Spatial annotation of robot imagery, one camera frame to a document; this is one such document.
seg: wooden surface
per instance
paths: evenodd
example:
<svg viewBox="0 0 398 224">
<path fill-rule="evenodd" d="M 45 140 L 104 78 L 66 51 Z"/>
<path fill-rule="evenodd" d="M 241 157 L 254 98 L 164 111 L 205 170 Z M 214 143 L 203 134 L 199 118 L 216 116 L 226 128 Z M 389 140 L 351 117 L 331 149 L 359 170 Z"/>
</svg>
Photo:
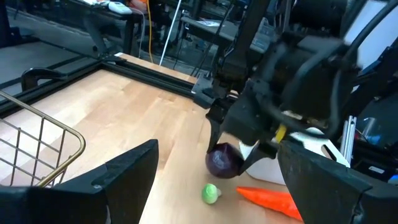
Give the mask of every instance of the wooden surface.
<svg viewBox="0 0 398 224">
<path fill-rule="evenodd" d="M 176 71 L 123 57 L 169 75 L 195 81 Z M 87 141 L 85 152 L 68 168 L 65 179 L 87 172 L 148 139 L 159 140 L 159 166 L 141 224 L 299 223 L 283 214 L 253 205 L 235 192 L 236 186 L 274 190 L 286 190 L 285 187 L 254 180 L 246 173 L 230 180 L 216 179 L 208 173 L 205 153 L 210 124 L 205 119 L 206 111 L 189 99 L 101 70 L 36 103 L 34 107 L 75 128 Z M 39 133 L 40 118 L 33 118 L 27 111 L 20 111 L 6 120 Z M 15 141 L 7 127 L 0 128 L 2 139 Z M 44 133 L 44 140 L 54 146 L 59 145 L 61 134 L 56 127 L 45 126 Z M 237 143 L 230 136 L 223 137 Z M 65 140 L 63 148 L 67 154 L 73 153 L 78 145 L 72 137 L 69 139 Z M 37 146 L 30 145 L 24 147 L 35 153 Z M 4 151 L 6 147 L 0 145 L 0 150 Z M 43 160 L 54 160 L 51 153 L 47 147 L 40 148 Z M 8 157 L 11 158 L 12 153 L 8 152 Z M 18 164 L 31 169 L 33 162 L 21 157 Z M 0 168 L 0 184 L 6 184 L 11 170 Z M 45 175 L 45 172 L 45 169 L 38 170 L 40 175 Z M 26 184 L 23 180 L 29 181 L 28 178 L 19 178 L 17 182 Z M 206 183 L 217 185 L 223 192 L 214 205 L 201 201 L 201 189 Z"/>
</svg>

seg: white cable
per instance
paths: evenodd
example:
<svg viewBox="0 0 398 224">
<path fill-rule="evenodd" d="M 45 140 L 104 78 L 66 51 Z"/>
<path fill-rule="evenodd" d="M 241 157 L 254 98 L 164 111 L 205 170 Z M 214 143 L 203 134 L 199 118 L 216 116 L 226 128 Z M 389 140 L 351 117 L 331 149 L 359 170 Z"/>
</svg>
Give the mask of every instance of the white cable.
<svg viewBox="0 0 398 224">
<path fill-rule="evenodd" d="M 135 8 L 132 8 L 132 7 L 130 9 L 133 10 L 133 11 L 136 11 L 139 14 L 142 15 L 142 32 L 141 32 L 141 40 L 139 42 L 139 52 L 138 52 L 138 57 L 140 58 L 141 57 L 141 44 L 142 44 L 142 40 L 143 40 L 144 35 L 145 35 L 145 25 L 146 25 L 145 24 L 145 14 L 141 10 L 138 10 L 138 9 L 135 9 Z"/>
<path fill-rule="evenodd" d="M 177 18 L 178 10 L 180 10 L 181 2 L 182 2 L 182 0 L 178 0 L 177 8 L 175 9 L 174 18 L 173 18 L 173 21 L 172 21 L 172 25 L 170 26 L 169 34 L 167 36 L 167 40 L 166 40 L 166 43 L 165 43 L 164 48 L 163 48 L 163 53 L 162 53 L 162 57 L 160 58 L 159 65 L 162 65 L 164 54 L 166 53 L 166 49 L 167 49 L 167 44 L 169 44 L 170 36 L 172 34 L 174 22 L 175 22 L 175 19 Z"/>
</svg>

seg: metal wire basket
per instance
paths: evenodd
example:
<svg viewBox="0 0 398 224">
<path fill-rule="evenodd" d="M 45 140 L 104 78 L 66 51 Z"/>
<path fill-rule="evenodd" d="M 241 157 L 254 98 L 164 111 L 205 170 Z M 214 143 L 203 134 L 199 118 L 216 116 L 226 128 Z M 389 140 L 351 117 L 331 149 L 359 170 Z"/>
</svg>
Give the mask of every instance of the metal wire basket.
<svg viewBox="0 0 398 224">
<path fill-rule="evenodd" d="M 53 187 L 61 183 L 67 167 L 85 150 L 84 137 L 3 91 L 0 97 L 23 108 L 0 119 L 0 184 Z M 72 142 L 66 139 L 69 136 L 77 143 L 66 147 Z"/>
</svg>

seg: orange carrot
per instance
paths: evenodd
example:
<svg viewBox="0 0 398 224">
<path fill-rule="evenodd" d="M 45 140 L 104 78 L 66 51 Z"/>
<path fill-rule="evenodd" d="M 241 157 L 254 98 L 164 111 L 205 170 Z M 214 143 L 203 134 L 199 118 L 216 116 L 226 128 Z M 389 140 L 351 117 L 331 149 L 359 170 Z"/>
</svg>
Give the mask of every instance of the orange carrot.
<svg viewBox="0 0 398 224">
<path fill-rule="evenodd" d="M 287 192 L 275 192 L 254 187 L 237 187 L 236 191 L 255 204 L 303 221 L 292 196 Z"/>
</svg>

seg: purple onion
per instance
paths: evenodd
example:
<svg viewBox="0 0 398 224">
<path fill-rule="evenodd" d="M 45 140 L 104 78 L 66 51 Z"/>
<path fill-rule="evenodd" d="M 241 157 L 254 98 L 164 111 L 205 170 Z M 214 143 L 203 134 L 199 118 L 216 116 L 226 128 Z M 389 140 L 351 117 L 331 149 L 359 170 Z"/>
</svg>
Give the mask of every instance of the purple onion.
<svg viewBox="0 0 398 224">
<path fill-rule="evenodd" d="M 207 169 L 213 176 L 222 179 L 236 177 L 243 162 L 238 150 L 229 143 L 217 144 L 206 155 Z"/>
</svg>

